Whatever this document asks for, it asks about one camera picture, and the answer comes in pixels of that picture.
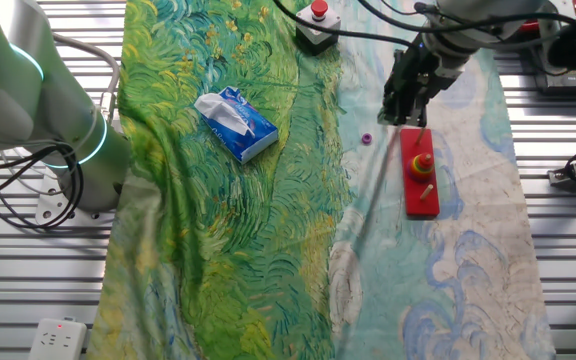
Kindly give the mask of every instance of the red peg board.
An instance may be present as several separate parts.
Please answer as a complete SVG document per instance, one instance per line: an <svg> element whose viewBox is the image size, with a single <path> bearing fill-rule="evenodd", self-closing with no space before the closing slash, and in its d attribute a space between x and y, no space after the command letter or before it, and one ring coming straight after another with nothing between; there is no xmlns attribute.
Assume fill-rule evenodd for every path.
<svg viewBox="0 0 576 360"><path fill-rule="evenodd" d="M437 177L433 172L428 181L418 182L408 175L407 166L412 159L421 154L435 153L432 148L432 134L426 129L421 137L419 144L416 144L417 137L421 129L403 129L401 130L401 164L404 173L404 193L406 195L406 214L410 217L434 218L439 215L439 196L437 193ZM430 191L426 199L421 200L421 194L426 190L429 184L434 189Z"/></svg>

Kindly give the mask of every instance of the purple ring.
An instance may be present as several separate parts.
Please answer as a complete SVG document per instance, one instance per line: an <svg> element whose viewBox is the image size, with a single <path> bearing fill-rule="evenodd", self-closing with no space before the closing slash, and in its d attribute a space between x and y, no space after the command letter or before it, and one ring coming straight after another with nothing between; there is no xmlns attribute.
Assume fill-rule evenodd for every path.
<svg viewBox="0 0 576 360"><path fill-rule="evenodd" d="M364 145L370 145L370 143L372 142L372 135L365 133L361 137L361 142L364 143Z"/></svg>

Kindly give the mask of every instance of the tissue box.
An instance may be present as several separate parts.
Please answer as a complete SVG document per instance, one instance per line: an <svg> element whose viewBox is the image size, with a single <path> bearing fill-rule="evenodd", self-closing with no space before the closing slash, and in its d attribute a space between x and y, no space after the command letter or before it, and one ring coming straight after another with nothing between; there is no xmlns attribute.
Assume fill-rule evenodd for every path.
<svg viewBox="0 0 576 360"><path fill-rule="evenodd" d="M228 86L219 94L202 95L195 108L242 164L277 141L277 127L261 116L237 88Z"/></svg>

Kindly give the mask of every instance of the metal table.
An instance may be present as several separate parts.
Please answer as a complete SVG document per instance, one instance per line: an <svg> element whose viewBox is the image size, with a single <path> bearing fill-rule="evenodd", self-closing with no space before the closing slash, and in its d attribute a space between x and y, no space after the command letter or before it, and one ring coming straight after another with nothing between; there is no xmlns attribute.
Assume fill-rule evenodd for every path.
<svg viewBox="0 0 576 360"><path fill-rule="evenodd" d="M39 3L55 31L94 43L119 61L124 1ZM79 50L65 46L58 50L96 101L110 79L110 68ZM545 175L576 154L576 98L540 96L516 55L498 55L497 63L557 359L576 359L576 195L552 189ZM8 176L6 170L0 171L1 179ZM41 187L39 174L29 172L23 179ZM18 183L4 193L17 211L35 216L36 194ZM37 236L0 220L0 360L27 358L41 318L75 316L92 327L109 233L106 225L81 236Z"/></svg>

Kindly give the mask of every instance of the green painted fabric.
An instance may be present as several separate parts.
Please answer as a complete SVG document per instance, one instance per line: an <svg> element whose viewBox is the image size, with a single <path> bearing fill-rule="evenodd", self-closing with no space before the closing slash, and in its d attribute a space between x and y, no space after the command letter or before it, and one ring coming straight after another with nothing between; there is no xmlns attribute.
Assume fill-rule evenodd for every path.
<svg viewBox="0 0 576 360"><path fill-rule="evenodd" d="M342 27L404 35L330 6ZM376 124L394 47L312 57L294 31L270 0L128 0L132 162L87 358L551 359L491 55L429 109L442 213L409 221L398 133ZM244 166L193 108L226 86L279 129Z"/></svg>

